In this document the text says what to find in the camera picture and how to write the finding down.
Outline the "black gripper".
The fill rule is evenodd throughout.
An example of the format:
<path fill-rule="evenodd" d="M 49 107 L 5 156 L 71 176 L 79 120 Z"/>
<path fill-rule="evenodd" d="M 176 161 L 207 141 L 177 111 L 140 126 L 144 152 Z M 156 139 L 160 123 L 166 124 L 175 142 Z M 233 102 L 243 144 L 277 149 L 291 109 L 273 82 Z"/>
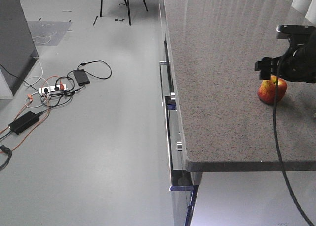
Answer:
<path fill-rule="evenodd" d="M 260 80 L 270 80 L 271 75 L 279 75 L 291 82 L 316 82 L 316 32 L 313 31 L 305 43 L 298 43 L 297 36 L 289 37 L 290 47 L 281 57 L 264 57 L 255 63 L 255 71 L 259 71 Z"/>

